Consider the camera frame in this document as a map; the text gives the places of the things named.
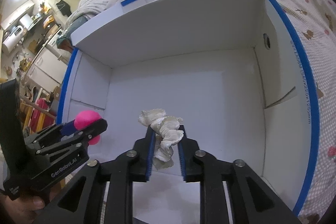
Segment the person's left hand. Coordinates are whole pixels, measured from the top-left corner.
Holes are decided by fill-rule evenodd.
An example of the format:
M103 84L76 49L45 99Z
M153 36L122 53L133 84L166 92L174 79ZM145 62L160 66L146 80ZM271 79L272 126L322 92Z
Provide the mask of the person's left hand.
M1 208L14 223L33 223L37 211L45 207L45 202L38 196L23 196L11 200L1 194Z

